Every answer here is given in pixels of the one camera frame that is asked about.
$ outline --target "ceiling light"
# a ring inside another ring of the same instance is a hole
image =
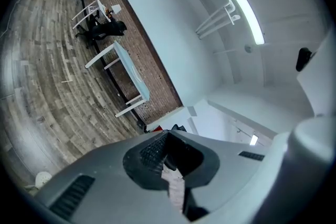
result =
[[[254,146],[257,143],[257,140],[258,140],[258,137],[256,135],[253,135],[252,139],[251,139],[251,142],[250,142],[250,145]]]
[[[248,24],[250,25],[254,40],[257,45],[264,44],[264,36],[261,32],[260,25],[258,23],[258,20],[256,18],[256,15],[254,14],[250,4],[247,2],[247,0],[236,0],[241,7],[243,13],[245,14],[245,17],[248,21]]]

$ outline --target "black office chair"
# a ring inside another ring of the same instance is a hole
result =
[[[98,13],[96,16],[90,16],[88,31],[79,25],[78,28],[82,29],[83,33],[77,33],[76,38],[83,35],[87,40],[103,40],[107,36],[124,36],[124,31],[127,30],[124,22],[112,18],[111,22],[100,24],[96,18],[99,18]]]

